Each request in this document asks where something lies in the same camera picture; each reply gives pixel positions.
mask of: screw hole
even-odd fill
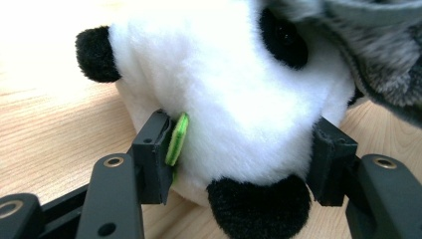
[[[99,236],[107,237],[111,235],[115,231],[115,224],[114,223],[106,223],[99,229]]]
[[[105,161],[104,165],[106,167],[117,167],[120,166],[124,162],[122,157],[112,157]]]
[[[377,157],[377,158],[373,159],[373,161],[375,162],[376,165],[381,166],[383,168],[387,168],[387,169],[397,168],[397,164],[395,164],[393,161],[391,161],[390,159],[387,159],[387,158]]]
[[[0,219],[6,218],[15,214],[24,205],[21,200],[12,200],[0,205]]]

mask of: wooden table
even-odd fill
[[[0,197],[31,192],[44,204],[89,182],[94,163],[126,152],[135,131],[114,85],[80,72],[75,36],[108,24],[120,1],[52,0],[0,4]],[[341,128],[358,156],[403,161],[422,181],[422,130],[364,104]],[[142,206],[146,238],[225,238],[208,208],[170,193]],[[297,238],[350,238],[344,208],[315,204]]]

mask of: wooden surface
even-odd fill
[[[88,81],[74,48],[80,31],[109,23],[119,6],[0,3],[0,197],[31,192],[44,204],[89,182],[102,156],[128,149],[135,133],[114,85]],[[395,157],[422,181],[422,130],[373,104],[350,111],[341,128],[359,156]],[[175,193],[168,201],[142,206],[146,238],[225,238],[209,209]],[[297,238],[350,238],[344,208],[315,204]]]

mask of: stuffed animal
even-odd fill
[[[158,109],[189,122],[173,189],[211,206],[231,238],[301,230],[313,126],[322,117],[339,125],[361,96],[350,56],[374,58],[347,54],[352,31],[341,32],[321,4],[138,1],[112,25],[78,36],[84,74],[115,82],[136,130]],[[422,121],[420,100],[413,122]]]

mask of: black metal bracket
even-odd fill
[[[166,203],[172,168],[164,163],[174,123],[155,112],[127,153],[94,166],[91,182],[40,206],[32,194],[0,198],[1,238],[143,238],[140,204]],[[401,162],[355,156],[357,143],[322,119],[314,133],[307,184],[323,206],[341,206],[353,238],[422,238],[422,186]]]

